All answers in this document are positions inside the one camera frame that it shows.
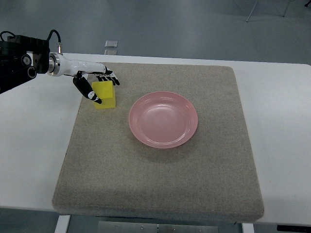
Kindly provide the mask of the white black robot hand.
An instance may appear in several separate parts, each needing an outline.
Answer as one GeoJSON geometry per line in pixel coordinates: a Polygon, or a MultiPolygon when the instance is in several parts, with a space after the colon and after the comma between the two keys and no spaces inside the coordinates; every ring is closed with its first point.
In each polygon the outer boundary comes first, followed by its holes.
{"type": "Polygon", "coordinates": [[[85,74],[92,74],[101,82],[111,81],[113,85],[120,84],[114,72],[104,64],[70,60],[60,53],[49,54],[48,74],[55,77],[60,77],[62,75],[71,76],[73,78],[73,84],[80,93],[85,98],[98,104],[101,104],[102,100],[97,96],[87,79],[84,77],[85,74]]]}

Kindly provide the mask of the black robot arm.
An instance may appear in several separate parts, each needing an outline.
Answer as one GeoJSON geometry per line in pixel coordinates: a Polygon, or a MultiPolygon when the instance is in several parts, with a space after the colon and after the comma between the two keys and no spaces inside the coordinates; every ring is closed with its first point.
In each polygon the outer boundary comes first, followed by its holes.
{"type": "Polygon", "coordinates": [[[53,72],[60,67],[50,55],[49,43],[53,33],[57,35],[58,50],[61,51],[61,37],[57,30],[51,30],[46,40],[10,31],[0,33],[1,93],[33,80],[37,74],[53,72]]]}

